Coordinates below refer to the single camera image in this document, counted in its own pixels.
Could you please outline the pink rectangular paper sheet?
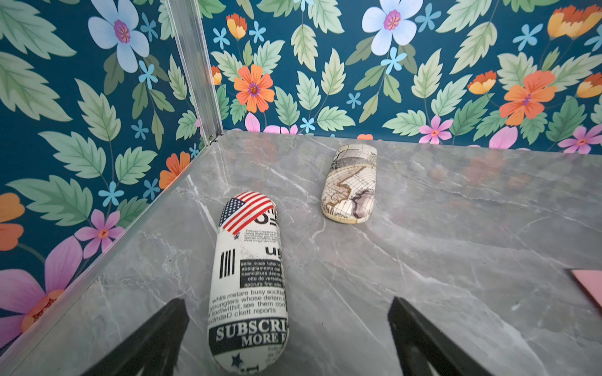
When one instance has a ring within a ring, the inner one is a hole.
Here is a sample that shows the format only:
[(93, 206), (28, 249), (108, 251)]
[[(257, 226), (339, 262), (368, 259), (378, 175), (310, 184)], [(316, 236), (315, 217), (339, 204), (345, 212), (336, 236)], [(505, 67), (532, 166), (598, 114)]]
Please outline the pink rectangular paper sheet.
[(602, 271), (595, 269), (572, 269), (571, 274), (598, 305), (602, 305)]

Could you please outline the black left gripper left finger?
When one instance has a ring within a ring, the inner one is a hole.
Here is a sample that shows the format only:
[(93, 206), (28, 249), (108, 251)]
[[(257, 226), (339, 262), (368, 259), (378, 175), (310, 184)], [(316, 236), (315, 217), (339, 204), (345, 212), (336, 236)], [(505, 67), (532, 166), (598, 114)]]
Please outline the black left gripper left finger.
[(190, 318), (183, 299), (163, 308), (85, 375), (173, 375)]

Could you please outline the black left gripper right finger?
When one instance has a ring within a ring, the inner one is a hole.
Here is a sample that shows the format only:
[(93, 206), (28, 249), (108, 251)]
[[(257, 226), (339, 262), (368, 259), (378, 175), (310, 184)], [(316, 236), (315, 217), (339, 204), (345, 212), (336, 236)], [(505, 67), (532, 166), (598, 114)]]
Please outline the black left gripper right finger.
[(406, 299), (393, 299), (387, 319), (404, 375), (490, 374)]

